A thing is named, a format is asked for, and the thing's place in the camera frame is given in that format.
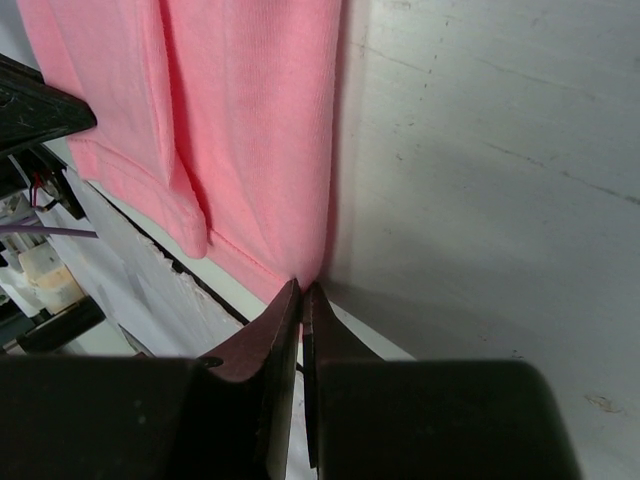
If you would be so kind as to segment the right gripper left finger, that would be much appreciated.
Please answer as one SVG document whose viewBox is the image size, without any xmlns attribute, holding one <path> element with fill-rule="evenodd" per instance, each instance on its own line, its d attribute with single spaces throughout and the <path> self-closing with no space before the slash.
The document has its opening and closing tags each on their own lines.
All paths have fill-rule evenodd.
<svg viewBox="0 0 640 480">
<path fill-rule="evenodd" d="M 7 356 L 5 479 L 282 479 L 301 290 L 206 354 Z"/>
</svg>

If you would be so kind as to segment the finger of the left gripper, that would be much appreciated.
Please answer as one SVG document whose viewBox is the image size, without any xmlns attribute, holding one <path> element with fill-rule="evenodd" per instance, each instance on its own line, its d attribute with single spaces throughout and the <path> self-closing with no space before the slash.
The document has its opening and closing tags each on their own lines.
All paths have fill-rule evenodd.
<svg viewBox="0 0 640 480">
<path fill-rule="evenodd" d="M 0 116 L 2 157 L 97 125 L 85 101 L 47 85 L 40 72 L 5 55 Z"/>
</svg>

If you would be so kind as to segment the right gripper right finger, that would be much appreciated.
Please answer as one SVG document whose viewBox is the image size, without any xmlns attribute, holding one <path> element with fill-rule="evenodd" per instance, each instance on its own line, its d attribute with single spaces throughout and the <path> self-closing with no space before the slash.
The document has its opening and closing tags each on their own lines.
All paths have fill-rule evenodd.
<svg viewBox="0 0 640 480">
<path fill-rule="evenodd" d="M 302 306 L 309 462 L 322 479 L 577 479 L 543 376 L 516 360 L 389 361 L 319 285 Z"/>
</svg>

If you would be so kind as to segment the pink t shirt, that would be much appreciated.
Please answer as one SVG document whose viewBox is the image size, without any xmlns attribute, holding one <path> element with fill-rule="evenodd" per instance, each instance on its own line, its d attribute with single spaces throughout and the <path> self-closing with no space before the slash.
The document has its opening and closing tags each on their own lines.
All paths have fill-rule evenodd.
<svg viewBox="0 0 640 480">
<path fill-rule="evenodd" d="M 330 205 L 338 1 L 22 1 L 45 81 L 97 124 L 81 178 L 263 301 L 317 278 Z"/>
</svg>

